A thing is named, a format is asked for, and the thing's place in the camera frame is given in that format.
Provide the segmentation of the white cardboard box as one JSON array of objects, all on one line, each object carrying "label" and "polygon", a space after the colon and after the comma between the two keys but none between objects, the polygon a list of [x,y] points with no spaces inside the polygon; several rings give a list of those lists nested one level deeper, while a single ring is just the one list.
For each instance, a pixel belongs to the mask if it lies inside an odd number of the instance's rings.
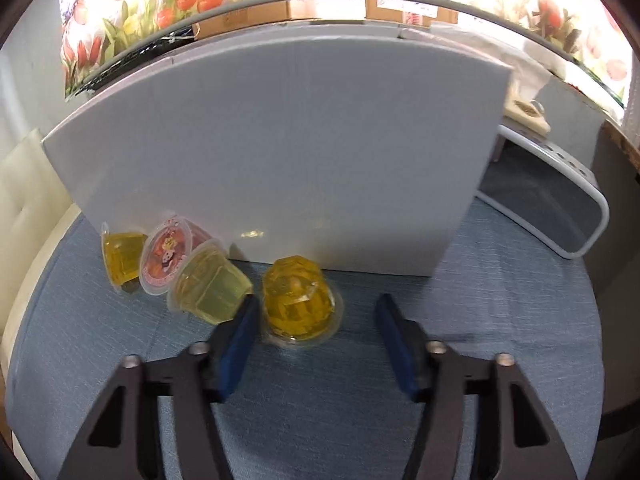
[{"label": "white cardboard box", "polygon": [[259,27],[112,84],[43,147],[95,226],[180,214],[236,258],[427,276],[482,180],[510,78],[400,26]]}]

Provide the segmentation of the tissue pack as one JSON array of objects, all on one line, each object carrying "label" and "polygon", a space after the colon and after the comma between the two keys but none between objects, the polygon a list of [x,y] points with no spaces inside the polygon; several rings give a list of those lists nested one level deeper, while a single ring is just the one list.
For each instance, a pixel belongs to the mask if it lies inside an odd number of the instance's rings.
[{"label": "tissue pack", "polygon": [[537,94],[548,84],[551,74],[527,54],[506,50],[500,58],[512,67],[510,86],[504,101],[503,116],[538,136],[548,136],[551,128]]}]

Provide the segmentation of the pale green jelly cup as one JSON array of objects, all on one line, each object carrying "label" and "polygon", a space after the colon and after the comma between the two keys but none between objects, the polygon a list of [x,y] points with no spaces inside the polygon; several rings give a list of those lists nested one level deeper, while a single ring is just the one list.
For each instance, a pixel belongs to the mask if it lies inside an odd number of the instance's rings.
[{"label": "pale green jelly cup", "polygon": [[167,294],[167,307],[218,325],[232,320],[252,292],[250,279],[214,240],[206,240],[181,266]]}]

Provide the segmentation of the red jelly cup front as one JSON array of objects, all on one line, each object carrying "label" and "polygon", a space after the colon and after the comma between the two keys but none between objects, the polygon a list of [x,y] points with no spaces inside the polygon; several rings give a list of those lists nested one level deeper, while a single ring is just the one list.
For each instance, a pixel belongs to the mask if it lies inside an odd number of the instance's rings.
[{"label": "red jelly cup front", "polygon": [[139,262],[143,290],[162,296],[170,289],[183,263],[206,240],[209,232],[181,216],[172,216],[146,239]]}]

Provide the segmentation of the white framed black speaker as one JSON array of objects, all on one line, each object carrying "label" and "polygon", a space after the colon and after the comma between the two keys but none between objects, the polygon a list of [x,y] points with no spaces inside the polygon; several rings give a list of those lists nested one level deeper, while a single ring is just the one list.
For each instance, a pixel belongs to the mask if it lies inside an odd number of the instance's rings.
[{"label": "white framed black speaker", "polygon": [[589,252],[610,220],[591,170],[542,136],[506,125],[476,197],[565,259]]}]

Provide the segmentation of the orange yellow jelly cup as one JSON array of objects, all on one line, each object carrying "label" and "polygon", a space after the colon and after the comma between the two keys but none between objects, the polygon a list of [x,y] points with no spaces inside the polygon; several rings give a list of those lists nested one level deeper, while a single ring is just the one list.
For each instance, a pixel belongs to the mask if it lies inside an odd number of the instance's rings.
[{"label": "orange yellow jelly cup", "polygon": [[140,259],[148,237],[141,232],[112,232],[101,226],[101,250],[106,276],[118,292],[132,294],[139,286]]}]

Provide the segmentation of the cream leather sofa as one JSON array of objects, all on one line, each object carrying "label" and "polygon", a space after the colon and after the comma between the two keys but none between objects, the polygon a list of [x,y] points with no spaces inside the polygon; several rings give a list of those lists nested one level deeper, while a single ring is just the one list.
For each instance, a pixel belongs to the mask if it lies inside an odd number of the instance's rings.
[{"label": "cream leather sofa", "polygon": [[17,333],[30,295],[79,212],[32,130],[1,161],[1,337]]}]

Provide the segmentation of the blue tablecloth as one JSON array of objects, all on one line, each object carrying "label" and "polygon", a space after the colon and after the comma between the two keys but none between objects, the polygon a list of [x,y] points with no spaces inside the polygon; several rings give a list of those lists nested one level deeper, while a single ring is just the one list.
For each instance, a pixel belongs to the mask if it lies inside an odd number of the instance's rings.
[{"label": "blue tablecloth", "polygon": [[[467,356],[514,356],[544,402],[576,474],[597,442],[601,324],[582,260],[565,260],[482,202],[472,203],[430,278],[333,272],[343,321],[318,346],[258,344],[216,419],[239,479],[397,479],[420,419],[398,388],[374,325],[391,294],[405,316]],[[163,298],[107,281],[100,239],[77,218],[56,246],[20,324],[6,414],[36,474],[58,475],[123,356],[170,358],[210,328]]]}]

